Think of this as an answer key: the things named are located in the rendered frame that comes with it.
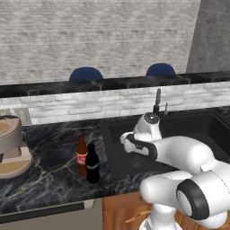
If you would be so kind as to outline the black kitchen sink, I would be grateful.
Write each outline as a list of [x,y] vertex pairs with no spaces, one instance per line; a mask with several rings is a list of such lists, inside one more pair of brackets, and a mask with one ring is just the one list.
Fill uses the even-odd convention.
[[[113,178],[139,173],[176,171],[170,165],[151,162],[148,156],[128,154],[120,136],[132,131],[140,116],[104,119],[100,126]],[[230,121],[216,111],[174,113],[160,117],[162,137],[185,136],[208,145],[217,160],[230,162]]]

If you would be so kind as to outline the dark grey sink tap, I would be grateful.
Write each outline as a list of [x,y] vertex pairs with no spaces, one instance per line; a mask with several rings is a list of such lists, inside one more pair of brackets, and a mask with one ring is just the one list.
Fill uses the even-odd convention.
[[159,114],[159,108],[160,108],[160,102],[161,102],[161,89],[158,88],[157,92],[156,92],[156,97],[155,97],[155,105],[154,105],[154,109],[153,112],[158,115]]

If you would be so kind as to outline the brown cola bottle red label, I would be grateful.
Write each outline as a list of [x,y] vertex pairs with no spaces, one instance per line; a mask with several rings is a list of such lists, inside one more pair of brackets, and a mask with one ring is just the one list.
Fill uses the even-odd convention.
[[85,159],[88,154],[88,148],[86,143],[84,142],[84,137],[79,137],[78,146],[77,146],[77,163],[78,163],[78,172],[80,175],[85,176],[87,174],[85,168]]

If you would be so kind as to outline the black glass bottle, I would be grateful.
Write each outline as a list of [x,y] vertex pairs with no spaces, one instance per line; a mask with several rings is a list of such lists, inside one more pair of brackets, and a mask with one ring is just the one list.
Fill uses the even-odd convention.
[[101,178],[101,175],[99,174],[100,163],[99,157],[95,152],[95,145],[93,143],[88,145],[85,168],[87,171],[86,180],[91,184],[97,183]]

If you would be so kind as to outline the blue round stool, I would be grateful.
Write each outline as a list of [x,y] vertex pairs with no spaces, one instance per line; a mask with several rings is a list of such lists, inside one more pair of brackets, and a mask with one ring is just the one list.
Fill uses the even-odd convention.
[[103,76],[101,72],[90,66],[78,67],[73,73],[70,75],[70,81],[83,81],[83,80],[101,80]]
[[175,71],[167,63],[156,63],[147,69],[146,75],[175,75]]

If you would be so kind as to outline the wooden cupboard door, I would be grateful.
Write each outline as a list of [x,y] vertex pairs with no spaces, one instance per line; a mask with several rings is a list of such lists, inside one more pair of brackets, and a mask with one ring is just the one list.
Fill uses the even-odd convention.
[[[129,224],[126,224],[125,221],[142,211],[150,211],[151,207],[151,204],[141,198],[139,192],[102,198],[103,230],[138,230],[145,218]],[[230,211],[226,222],[218,229],[210,229],[196,224],[180,211],[176,211],[174,217],[183,230],[230,230]]]

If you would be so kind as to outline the beige coffee machine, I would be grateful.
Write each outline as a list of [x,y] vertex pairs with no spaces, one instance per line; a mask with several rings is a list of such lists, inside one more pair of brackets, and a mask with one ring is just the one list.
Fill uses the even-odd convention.
[[0,116],[0,179],[17,177],[31,164],[21,120],[14,115]]

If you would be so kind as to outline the grey dishwasher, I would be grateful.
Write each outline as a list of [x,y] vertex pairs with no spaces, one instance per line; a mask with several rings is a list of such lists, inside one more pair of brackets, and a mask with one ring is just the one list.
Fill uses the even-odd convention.
[[102,201],[100,199],[0,215],[0,230],[102,229]]

